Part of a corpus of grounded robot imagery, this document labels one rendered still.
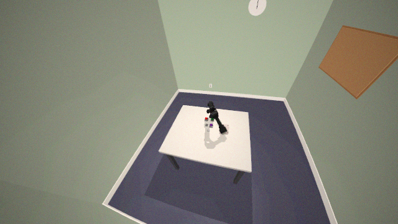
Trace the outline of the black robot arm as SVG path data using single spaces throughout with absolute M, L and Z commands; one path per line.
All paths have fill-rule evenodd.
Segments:
M 209 101 L 208 106 L 209 106 L 210 109 L 208 109 L 206 112 L 207 112 L 207 113 L 210 113 L 210 114 L 211 114 L 211 117 L 213 117 L 214 119 L 216 119 L 216 122 L 217 122 L 218 125 L 219 125 L 219 131 L 220 131 L 220 133 L 223 134 L 223 133 L 227 132 L 226 127 L 225 127 L 223 124 L 221 124 L 221 121 L 220 121 L 220 119 L 219 119 L 219 117 L 218 117 L 218 116 L 219 116 L 219 115 L 218 115 L 218 111 L 217 111 L 217 109 L 215 108 L 214 103 L 213 103 L 212 101 Z M 215 111 L 211 112 L 211 110 L 215 110 Z

